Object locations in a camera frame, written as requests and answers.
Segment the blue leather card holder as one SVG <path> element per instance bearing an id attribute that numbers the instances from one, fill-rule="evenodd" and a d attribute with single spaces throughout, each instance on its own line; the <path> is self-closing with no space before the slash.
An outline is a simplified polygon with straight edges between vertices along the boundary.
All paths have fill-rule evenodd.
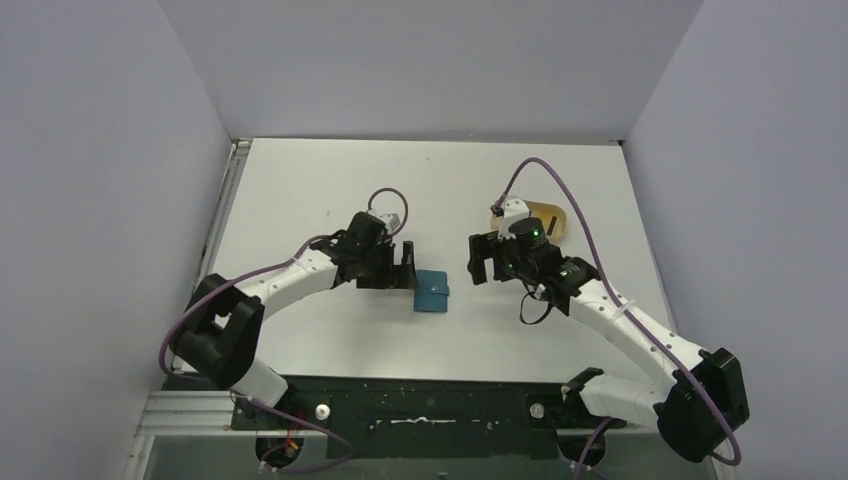
<path id="1" fill-rule="evenodd" d="M 419 269 L 416 271 L 416 280 L 413 311 L 417 313 L 447 313 L 450 295 L 448 274 L 445 271 Z"/>

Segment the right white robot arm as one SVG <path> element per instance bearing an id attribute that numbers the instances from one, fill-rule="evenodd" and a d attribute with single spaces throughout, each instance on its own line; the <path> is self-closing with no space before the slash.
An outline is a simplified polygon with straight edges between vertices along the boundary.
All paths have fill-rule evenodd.
<path id="1" fill-rule="evenodd" d="M 535 217 L 469 238 L 468 271 L 476 285 L 518 280 L 529 293 L 601 335 L 649 378 L 640 383 L 590 367 L 566 383 L 565 419 L 586 427 L 611 417 L 652 427 L 682 458 L 711 456 L 750 417 L 741 364 L 724 348 L 713 352 L 658 323 L 634 301 L 608 289 L 598 270 L 565 256 Z"/>

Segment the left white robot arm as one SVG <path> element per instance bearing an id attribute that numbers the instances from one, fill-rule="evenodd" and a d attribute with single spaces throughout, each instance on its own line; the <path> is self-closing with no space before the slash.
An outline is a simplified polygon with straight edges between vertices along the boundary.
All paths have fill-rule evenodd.
<path id="1" fill-rule="evenodd" d="M 413 290 L 414 244 L 397 244 L 392 215 L 358 212 L 349 226 L 306 240 L 280 264 L 226 279 L 205 277 L 160 349 L 172 353 L 220 390 L 257 401 L 256 414 L 272 429 L 295 419 L 288 382 L 257 355 L 263 324 L 313 294 L 347 283 L 359 289 Z"/>

